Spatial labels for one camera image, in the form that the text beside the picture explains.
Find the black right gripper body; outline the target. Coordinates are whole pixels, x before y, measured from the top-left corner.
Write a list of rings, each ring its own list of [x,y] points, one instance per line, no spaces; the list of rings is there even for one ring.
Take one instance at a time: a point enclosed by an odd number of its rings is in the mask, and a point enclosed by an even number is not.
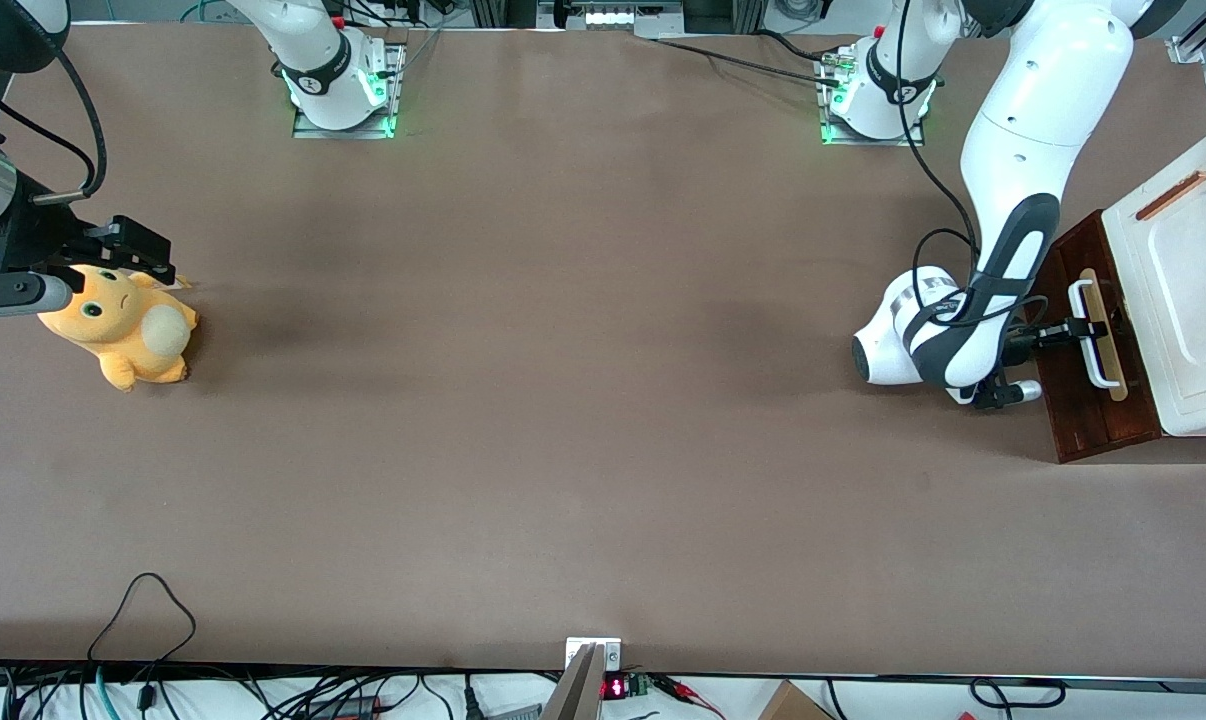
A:
[[[92,228],[68,205],[33,204],[33,193],[45,191],[35,178],[18,176],[8,209],[0,213],[0,273],[45,273],[49,267],[90,265],[115,268],[106,259]]]

